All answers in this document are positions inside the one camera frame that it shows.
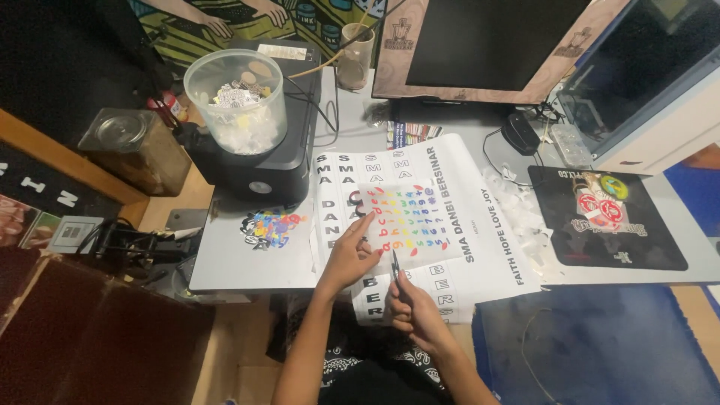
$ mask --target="computer monitor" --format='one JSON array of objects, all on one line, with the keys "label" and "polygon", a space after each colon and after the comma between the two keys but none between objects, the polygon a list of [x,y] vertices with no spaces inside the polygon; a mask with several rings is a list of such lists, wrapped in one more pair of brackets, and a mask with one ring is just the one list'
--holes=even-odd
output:
[{"label": "computer monitor", "polygon": [[406,0],[384,21],[373,97],[538,104],[628,2]]}]

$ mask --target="clear plastic bucket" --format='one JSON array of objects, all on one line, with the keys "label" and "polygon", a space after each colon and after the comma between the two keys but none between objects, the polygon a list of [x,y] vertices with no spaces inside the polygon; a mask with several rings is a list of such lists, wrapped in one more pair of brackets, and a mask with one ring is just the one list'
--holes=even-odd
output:
[{"label": "clear plastic bucket", "polygon": [[185,93],[212,137],[226,151],[238,155],[267,152],[285,139],[282,83],[275,61],[247,49],[203,56],[187,69],[184,78]]}]

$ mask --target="monitor frame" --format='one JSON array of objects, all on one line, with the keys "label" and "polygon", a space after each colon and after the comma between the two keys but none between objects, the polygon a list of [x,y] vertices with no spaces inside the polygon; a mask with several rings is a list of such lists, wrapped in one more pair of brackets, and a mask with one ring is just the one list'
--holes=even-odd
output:
[{"label": "monitor frame", "polygon": [[[387,0],[386,12],[402,0]],[[521,92],[462,87],[408,86],[415,44],[423,28],[430,0],[406,0],[385,19],[372,86],[372,96],[383,99],[428,96],[452,102],[539,104],[575,61],[595,42],[630,0],[593,0],[565,33]]]}]

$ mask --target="monitor screen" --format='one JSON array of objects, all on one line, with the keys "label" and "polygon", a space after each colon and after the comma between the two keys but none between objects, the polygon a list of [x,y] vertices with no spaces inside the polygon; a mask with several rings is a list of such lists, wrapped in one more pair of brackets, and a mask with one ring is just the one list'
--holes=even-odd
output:
[{"label": "monitor screen", "polygon": [[521,92],[590,0],[429,0],[408,86]]}]

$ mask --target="black mouse pad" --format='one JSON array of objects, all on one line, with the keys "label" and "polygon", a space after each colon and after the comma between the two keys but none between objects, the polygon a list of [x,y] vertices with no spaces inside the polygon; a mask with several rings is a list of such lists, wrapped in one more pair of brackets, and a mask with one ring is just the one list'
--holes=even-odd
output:
[{"label": "black mouse pad", "polygon": [[685,271],[636,174],[528,167],[557,259],[567,266]]}]

